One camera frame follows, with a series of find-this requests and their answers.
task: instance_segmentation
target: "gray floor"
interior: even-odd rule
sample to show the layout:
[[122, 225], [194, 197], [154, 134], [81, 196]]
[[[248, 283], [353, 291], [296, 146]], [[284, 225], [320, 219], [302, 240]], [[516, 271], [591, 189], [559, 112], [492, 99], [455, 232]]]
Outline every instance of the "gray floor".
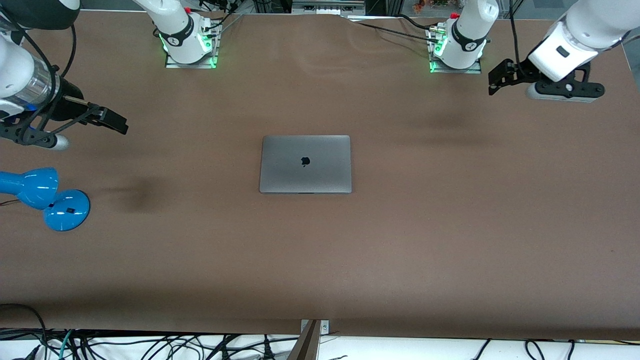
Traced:
[[[198, 0], [181, 0], [184, 4], [197, 6]], [[577, 0], [524, 0], [515, 14], [517, 19], [555, 20], [564, 14]], [[141, 10], [132, 0], [82, 0], [86, 9], [101, 10]], [[640, 33], [636, 29], [632, 35]], [[629, 67], [640, 89], [640, 40], [625, 45]]]

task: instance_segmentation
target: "laptop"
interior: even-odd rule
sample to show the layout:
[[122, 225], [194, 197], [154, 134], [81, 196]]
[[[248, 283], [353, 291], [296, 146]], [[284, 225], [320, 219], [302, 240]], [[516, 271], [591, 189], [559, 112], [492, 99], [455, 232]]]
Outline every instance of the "laptop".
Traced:
[[261, 193], [351, 193], [348, 135], [265, 136]]

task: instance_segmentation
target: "blue lamp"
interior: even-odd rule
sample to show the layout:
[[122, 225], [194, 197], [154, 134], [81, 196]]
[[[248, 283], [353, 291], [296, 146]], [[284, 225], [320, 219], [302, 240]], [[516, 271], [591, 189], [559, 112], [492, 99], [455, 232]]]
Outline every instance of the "blue lamp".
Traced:
[[42, 210], [45, 224], [55, 231], [80, 226], [91, 208], [89, 197], [80, 190], [58, 193], [58, 172], [51, 167], [24, 174], [0, 171], [0, 193], [14, 195], [25, 205]]

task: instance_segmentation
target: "lamp base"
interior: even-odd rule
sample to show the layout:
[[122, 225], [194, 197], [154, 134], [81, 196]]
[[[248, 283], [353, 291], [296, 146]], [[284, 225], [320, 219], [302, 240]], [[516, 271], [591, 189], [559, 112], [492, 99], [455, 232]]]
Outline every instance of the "lamp base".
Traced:
[[69, 231], [80, 226], [91, 209], [89, 197], [80, 190], [65, 190], [42, 211], [44, 222], [55, 231]]

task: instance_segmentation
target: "brown table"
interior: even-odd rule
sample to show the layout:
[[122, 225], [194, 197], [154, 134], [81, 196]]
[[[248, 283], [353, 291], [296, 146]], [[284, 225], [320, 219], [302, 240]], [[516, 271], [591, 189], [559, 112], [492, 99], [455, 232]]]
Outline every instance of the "brown table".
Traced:
[[[399, 20], [377, 24], [419, 35]], [[549, 22], [519, 21], [522, 56]], [[640, 338], [640, 96], [616, 48], [593, 104], [487, 95], [424, 45], [337, 16], [246, 16], [216, 70], [166, 70], [143, 13], [84, 12], [68, 79], [129, 119], [0, 143], [92, 200], [69, 233], [0, 208], [2, 302], [51, 327]], [[484, 72], [513, 56], [498, 21]], [[68, 31], [36, 37], [66, 62]], [[348, 134], [351, 195], [262, 195], [264, 135]], [[3, 313], [2, 326], [36, 326]]]

